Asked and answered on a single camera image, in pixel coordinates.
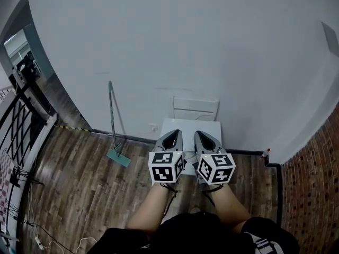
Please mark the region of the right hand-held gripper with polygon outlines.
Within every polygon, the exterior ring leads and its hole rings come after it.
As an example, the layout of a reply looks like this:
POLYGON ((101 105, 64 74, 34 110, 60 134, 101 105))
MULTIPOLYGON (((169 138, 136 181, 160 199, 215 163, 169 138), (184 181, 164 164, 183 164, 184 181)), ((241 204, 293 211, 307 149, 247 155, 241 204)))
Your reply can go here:
POLYGON ((217 185, 230 181, 236 165, 219 140, 206 132, 196 131, 194 152, 197 162, 193 167, 199 184, 217 185))

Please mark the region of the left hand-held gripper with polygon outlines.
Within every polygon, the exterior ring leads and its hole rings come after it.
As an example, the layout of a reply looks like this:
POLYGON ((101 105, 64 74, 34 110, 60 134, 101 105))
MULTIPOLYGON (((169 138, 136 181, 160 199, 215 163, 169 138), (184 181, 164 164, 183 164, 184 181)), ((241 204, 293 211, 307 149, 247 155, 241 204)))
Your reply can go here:
POLYGON ((148 157, 152 184, 177 182, 185 169, 184 157, 181 130, 176 129, 161 136, 148 157))

